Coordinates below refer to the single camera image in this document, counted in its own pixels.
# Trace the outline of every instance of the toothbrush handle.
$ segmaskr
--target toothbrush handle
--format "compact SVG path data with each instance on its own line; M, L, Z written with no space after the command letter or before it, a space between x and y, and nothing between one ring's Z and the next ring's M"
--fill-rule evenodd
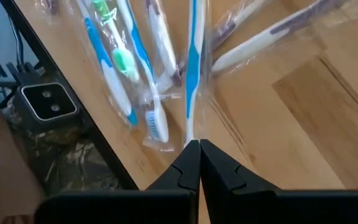
M110 62L109 56L106 52L106 49L103 47L103 43L100 39L98 31L93 25L89 17L84 19L86 29L88 31L88 37L93 45L93 48L96 52L98 62L101 66L104 78L109 86L110 92L114 99L116 100L118 106L122 112L127 116L128 120L133 125L137 125L136 118L134 116L134 111L131 106L131 102L126 94L126 91L114 71L112 64Z
M177 60L175 53L173 52L166 20L161 12L160 5L156 0L148 0L147 4L150 26L155 44L157 45L166 74L169 77L172 77L177 69Z
M213 32L212 49L217 49L244 21L271 0L256 0Z
M93 25L91 19L87 17L84 19L84 22L85 22L86 30L88 31L88 37L92 43L94 51L96 52L98 62L101 63L102 60L104 60L109 67L112 67L112 63L109 60L108 54L103 47L98 31Z
M319 0L312 5L299 10L268 29L253 36L253 38L238 45L219 57L213 67L213 72L224 70L235 63L250 59L261 50L272 45L288 34L307 26L312 18L318 17L334 7L344 4L348 0Z
M190 0L191 21L188 51L188 68L186 74L186 143L194 138L193 121L197 89L201 75L201 51L204 41L205 0Z
M157 100L159 101L158 90L156 87L156 80L149 60L149 56L147 55L146 49L143 46L143 42L142 39L140 38L139 30L135 23L135 19L131 13L131 9L129 8L129 3L126 0L117 0L117 4L118 7L120 8L125 24L129 32L131 32L132 43L134 44L135 52L140 60L140 64L142 65L146 77L149 81L150 88L154 96L154 101Z
M295 32L306 27L310 20L327 13L335 7L341 7L347 1L348 0L318 0L310 6L288 16L278 24L275 24L270 33L276 34L284 29L289 29L289 32Z

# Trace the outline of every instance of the green toothbrush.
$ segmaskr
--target green toothbrush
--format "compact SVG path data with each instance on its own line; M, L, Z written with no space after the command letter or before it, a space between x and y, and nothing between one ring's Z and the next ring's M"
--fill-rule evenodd
M112 35L117 43L117 48L112 50L111 58L117 69L124 74L130 81L137 83L140 79L139 72L136 66L136 60L131 51L129 51L118 32L114 17L116 11L110 11L106 0L92 0L92 5L96 12L101 17L103 25L107 24Z

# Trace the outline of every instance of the camouflage fabric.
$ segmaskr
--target camouflage fabric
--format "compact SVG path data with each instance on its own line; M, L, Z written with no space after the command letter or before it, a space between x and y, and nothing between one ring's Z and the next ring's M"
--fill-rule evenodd
M13 131L22 135L29 166L47 195L67 190L114 190L118 180L94 144L78 126L34 134L21 126L21 117L11 99L3 114Z

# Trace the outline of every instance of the blue and white toothbrush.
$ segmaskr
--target blue and white toothbrush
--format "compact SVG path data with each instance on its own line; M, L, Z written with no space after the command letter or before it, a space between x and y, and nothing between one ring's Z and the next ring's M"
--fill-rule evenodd
M117 0L117 5L121 11L124 23L131 33L131 39L135 47L136 54L142 64L147 80L149 81L150 89L153 93L154 110L146 111L145 118L147 126L150 129L152 137L161 142L168 142L168 124L167 117L165 116L164 109L162 108L160 95L157 90L156 79L152 70L152 66L149 60L149 56L146 53L146 49L143 46L140 38L139 30L135 23L134 15L131 11L127 0Z
M84 18L84 23L86 30L88 31L88 37L92 43L94 51L98 57L100 67L103 72L104 79L106 80L110 92L114 99L116 100L118 106L122 112L127 117L131 125L137 125L137 119L135 112L132 108L131 102L129 101L128 95L125 91L124 86L122 85L119 77L117 76L116 71L112 67L110 58L106 52L106 49L103 46L102 40L98 34L98 30L93 25L89 12L87 11L82 0L76 0L78 8L80 9L82 16Z
M190 0L189 49L186 73L186 144L193 140L194 110L200 84L206 0Z

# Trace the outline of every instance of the plastic wrapper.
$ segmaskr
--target plastic wrapper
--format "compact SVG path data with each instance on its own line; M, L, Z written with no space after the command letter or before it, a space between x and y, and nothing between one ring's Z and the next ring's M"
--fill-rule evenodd
M263 0L242 2L240 7L236 5L233 10L226 13L221 22L218 23L216 31L213 34L214 49L218 48L231 34L235 35L234 31L240 24L245 22L252 14L257 14L269 2ZM341 16L332 15L331 18L333 19L327 18L332 13L338 13L337 9L342 7L351 9L353 18L343 19ZM322 17L326 17L324 24L319 21ZM330 29L332 26L355 19L356 17L358 17L358 1L317 0L245 40L237 47L228 50L214 61L212 72L214 74L219 74L222 71L232 73L237 68L256 59L258 54L262 54L267 50L271 51L285 47L283 46L285 40L294 34L299 35L299 33L303 32L303 37L301 38L312 38L313 32L305 32L309 27L325 26L326 29Z
M179 113L185 109L185 122L181 122L180 126L182 131L184 132L184 135L182 137L182 147L186 146L189 140L192 139L199 139L204 137L205 129L206 129L206 104L208 104L208 98L209 98L209 71L211 70L211 50L210 50L210 39L209 35L211 33L211 19L210 19L210 7L209 7L209 1L208 0L189 0L190 4L190 13L193 12L195 9L193 9L193 4L197 3L197 21L200 20L200 24L192 24L189 22L189 28L188 28L188 50L186 51L187 56L185 58L194 58L194 54L198 55L199 62L193 61L195 63L196 68L191 68L194 64L186 63L184 67L178 66L176 63L173 63L173 60L171 60L170 65L167 62L162 62L161 59L163 59L164 54L167 54L166 52L163 53L162 48L166 47L168 44L164 43L162 44L162 38L156 37L156 34L163 36L163 38L167 37L166 31L158 31L158 30L152 30L154 32L154 41L155 45L160 44L159 47L155 47L155 52L160 58L159 63L164 66L164 70L162 72L162 75L157 80L158 90L160 91L160 95L162 95L163 103L167 105L167 110L169 110L169 113L172 113L173 115L179 114L179 116L183 116L183 113ZM146 3L154 4L149 5L149 17L152 17L151 15L153 12L150 11L151 7L156 8L159 7L159 12L163 15L163 9L160 5L161 2L159 1L146 1ZM196 26L197 32L193 34L194 30L192 29L193 26ZM194 52L194 46L198 49L197 52ZM148 145L153 146L153 141L149 141Z
M175 125L172 124L172 119L168 118L166 104L179 105L185 99L184 87L178 86L175 91L163 94L158 91L158 82L163 80L162 77L167 77L174 84L177 65L172 60L171 67L166 68L168 65L162 60L165 58L162 56L164 46L156 46L159 41L151 39L152 44L144 42L147 38L141 36L144 34L142 31L151 28L144 27L143 24L138 26L131 3L126 0L77 0L65 1L65 8L69 14L69 23L94 64L95 75L100 74L99 78L104 83L102 88L106 90L110 104L127 124L128 130L144 134L143 145L158 151L171 152L179 149L178 132L173 128ZM159 20L159 25L166 23L163 17L154 19ZM161 31L155 31L156 34L161 34ZM152 63L152 57L149 57L150 52L146 47L150 45L153 46L153 56L158 55L160 59L156 63ZM162 72L156 72L159 65L164 66Z
M161 0L143 0L148 28L154 43L153 69L157 74L157 89L162 98L181 95L183 67L178 66L178 55L174 51L165 10ZM149 90L143 94L147 104L153 96Z
M34 0L36 18L41 18L50 25L60 23L59 8L61 0Z

